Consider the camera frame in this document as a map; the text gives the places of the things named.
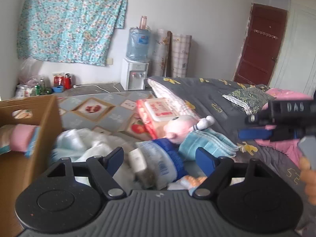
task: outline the gray ribbed surface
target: gray ribbed surface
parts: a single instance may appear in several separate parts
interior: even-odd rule
[[[294,232],[259,235],[225,222],[211,202],[187,191],[132,191],[123,200],[110,201],[102,214],[80,230],[56,235],[26,230],[19,237],[294,237]]]

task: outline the red door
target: red door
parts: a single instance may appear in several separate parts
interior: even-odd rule
[[[265,84],[270,81],[286,24],[287,11],[254,4],[248,35],[234,81]]]

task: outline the electrical outlet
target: electrical outlet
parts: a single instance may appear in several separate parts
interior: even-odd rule
[[[113,58],[107,58],[106,59],[106,64],[107,65],[113,65]]]

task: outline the white cable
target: white cable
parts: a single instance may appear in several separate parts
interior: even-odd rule
[[[118,90],[118,92],[121,92],[119,89],[117,89],[117,88],[115,87],[116,84],[118,84],[118,83],[115,83],[115,82],[114,82],[114,83],[113,83],[113,87],[114,87],[116,90]]]
[[[83,86],[77,86],[77,85],[74,85],[74,86],[73,86],[73,88],[78,88],[78,87],[89,87],[89,86],[98,87],[98,88],[100,88],[101,90],[103,90],[103,91],[106,91],[106,92],[110,93],[109,91],[104,90],[104,89],[102,89],[100,86],[97,86],[97,85],[83,85]]]

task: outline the human hand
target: human hand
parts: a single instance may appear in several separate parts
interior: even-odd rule
[[[308,201],[316,205],[316,171],[311,170],[311,164],[306,157],[300,159],[301,180],[306,183],[305,193]]]

